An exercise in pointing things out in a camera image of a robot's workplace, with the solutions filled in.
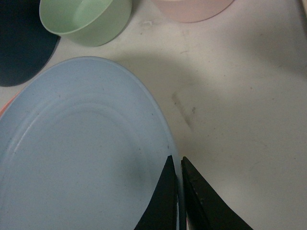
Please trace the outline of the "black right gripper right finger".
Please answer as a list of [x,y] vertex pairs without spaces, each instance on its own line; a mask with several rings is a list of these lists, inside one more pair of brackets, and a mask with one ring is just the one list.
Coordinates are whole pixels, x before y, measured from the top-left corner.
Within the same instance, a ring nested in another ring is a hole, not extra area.
[[191,230],[250,230],[187,157],[181,161],[185,206]]

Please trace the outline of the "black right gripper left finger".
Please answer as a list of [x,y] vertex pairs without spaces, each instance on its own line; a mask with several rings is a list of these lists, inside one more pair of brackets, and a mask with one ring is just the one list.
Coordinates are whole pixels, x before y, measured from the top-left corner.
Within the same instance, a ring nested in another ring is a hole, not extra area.
[[136,225],[136,230],[177,228],[177,176],[172,156],[168,156],[152,198]]

